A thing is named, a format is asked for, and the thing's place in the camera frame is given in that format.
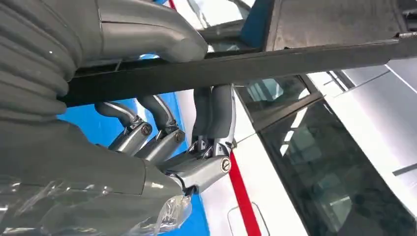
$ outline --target glass window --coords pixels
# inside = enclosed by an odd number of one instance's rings
[[[323,100],[260,137],[310,235],[414,235],[414,218]]]
[[[253,120],[269,115],[310,94],[297,76],[254,80],[236,84]]]
[[[187,0],[201,26],[208,28],[219,24],[246,19],[253,2],[242,0]]]

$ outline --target robotic hand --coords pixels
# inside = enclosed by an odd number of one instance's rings
[[[202,192],[230,171],[236,125],[233,85],[195,89],[194,101],[192,146],[158,166],[177,179],[185,192]]]

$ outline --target black frame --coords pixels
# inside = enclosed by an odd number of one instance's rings
[[[408,32],[393,39],[357,45],[214,53],[208,54],[208,59],[186,63],[168,64],[160,59],[131,62],[126,67],[120,65],[116,72],[74,78],[68,95],[60,99],[71,107],[256,78],[379,65],[390,59],[417,56],[416,45],[417,32]]]

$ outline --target plastic wrap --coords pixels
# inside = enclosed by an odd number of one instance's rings
[[[21,182],[17,178],[0,176],[0,222],[8,209],[16,204],[16,193]]]
[[[108,186],[94,184],[56,180],[41,187],[24,185],[12,177],[0,177],[0,223],[4,228],[2,235],[55,235],[50,233],[46,217],[53,209],[85,204],[110,191]],[[103,235],[86,228],[62,228],[62,231],[71,233],[57,235]]]
[[[137,224],[123,236],[156,236],[178,229],[191,215],[191,196],[174,196],[162,207],[158,216]]]
[[[191,196],[132,196],[113,193],[109,186],[61,180],[26,185],[0,176],[0,229],[5,236],[158,235],[179,228],[191,211]]]

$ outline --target window frame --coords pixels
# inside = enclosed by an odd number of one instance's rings
[[[306,97],[295,101],[293,104],[284,107],[274,113],[271,114],[265,114],[261,117],[253,119],[251,116],[247,105],[244,103],[241,95],[239,94],[239,91],[236,89],[236,94],[238,95],[239,100],[242,102],[242,105],[246,111],[246,114],[248,115],[250,121],[252,122],[252,126],[255,129],[256,132],[268,127],[269,125],[284,119],[285,117],[291,115],[292,113],[303,109],[304,107],[320,100],[323,98],[323,95],[317,90],[316,86],[313,84],[313,82],[310,80],[310,78],[307,75],[295,75],[294,79],[298,79],[301,81],[301,83],[306,87],[306,89],[310,92],[309,95]]]
[[[299,110],[302,110],[302,109],[305,109],[305,108],[314,106],[316,103],[319,103],[319,102],[322,102],[323,105],[326,106],[327,109],[329,109],[329,112],[331,114],[333,114],[335,116],[335,118],[343,125],[343,122],[335,114],[335,112],[331,109],[331,107],[329,106],[329,104],[327,103],[327,101],[324,99],[323,96],[319,97],[318,99],[316,99],[314,101],[311,101],[310,103],[305,103],[306,105],[303,105],[303,106],[300,106],[301,101],[297,102],[298,103],[298,106],[299,106],[298,109],[292,110],[292,112],[287,113],[287,115],[284,116],[284,117],[280,117],[279,119],[277,119],[274,122],[274,124],[277,123],[277,122],[280,122],[281,120],[287,118],[288,116],[291,116],[291,115],[296,114]],[[275,151],[274,150],[271,150],[269,148],[270,145],[269,145],[268,141],[266,140],[265,136],[261,133],[263,130],[265,130],[265,128],[267,128],[267,126],[265,126],[262,129],[256,130],[256,134],[258,135],[258,137],[259,137],[259,139],[260,139],[260,141],[261,141],[261,143],[262,143],[265,151],[267,152],[268,157],[270,159],[270,162],[271,162],[272,166],[274,167],[275,172],[278,175],[279,179],[281,180],[281,182],[282,182],[282,184],[284,186],[284,189],[287,192],[288,197],[289,197],[290,201],[293,204],[294,209],[296,210],[296,212],[297,212],[297,214],[298,214],[298,216],[299,216],[299,218],[300,218],[300,220],[301,220],[301,222],[302,222],[305,230],[307,231],[307,233],[309,235],[316,235],[316,234],[321,235],[321,233],[322,233],[320,231],[321,228],[317,228],[317,225],[323,224],[323,225],[326,225],[328,227],[328,224],[324,220],[324,217],[328,217],[328,215],[325,212],[324,212],[324,214],[320,214],[320,217],[316,217],[317,215],[305,214],[305,209],[303,209],[303,208],[307,208],[309,210],[313,209],[311,212],[314,213],[314,214],[316,214],[319,211],[323,211],[323,209],[314,206],[314,203],[313,202],[306,202],[306,203],[304,202],[303,204],[300,204],[299,199],[298,199],[299,196],[297,194],[294,194],[294,192],[296,192],[297,188],[299,188],[300,186],[302,187],[302,179],[301,179],[300,175],[298,175],[298,174],[295,174],[294,175],[294,170],[293,169],[291,169],[290,171],[283,171],[282,170],[282,167],[279,167],[279,165],[281,163],[279,161],[277,161],[277,158],[275,156],[272,156],[271,155],[271,153],[273,153]],[[361,149],[360,146],[357,144],[357,142],[354,140],[354,138],[351,136],[351,134],[349,132],[348,132],[348,134],[351,137],[352,141],[354,143],[356,143],[356,145],[359,147],[359,149]],[[407,211],[407,208],[402,204],[402,202],[394,194],[394,192],[390,188],[390,186],[379,175],[379,173],[376,170],[375,166],[370,161],[369,161],[369,164],[374,169],[374,171],[375,171],[376,175],[378,176],[379,180],[382,181],[383,185],[385,185],[386,190],[388,190],[392,194],[392,196],[396,199],[396,201],[404,208],[404,210],[406,212],[408,212]],[[295,187],[293,184],[291,184],[291,182],[288,181],[288,179],[292,179],[292,180],[295,179],[296,180],[295,182],[296,183],[301,183],[301,185],[300,186],[296,185],[297,187]],[[416,224],[417,224],[417,220],[415,218],[414,218],[414,223],[415,223],[415,225],[414,225],[414,227],[415,227]],[[328,227],[328,230],[331,233],[331,235],[334,235],[334,236],[339,235],[339,230],[337,230],[336,232],[334,232],[329,227]]]

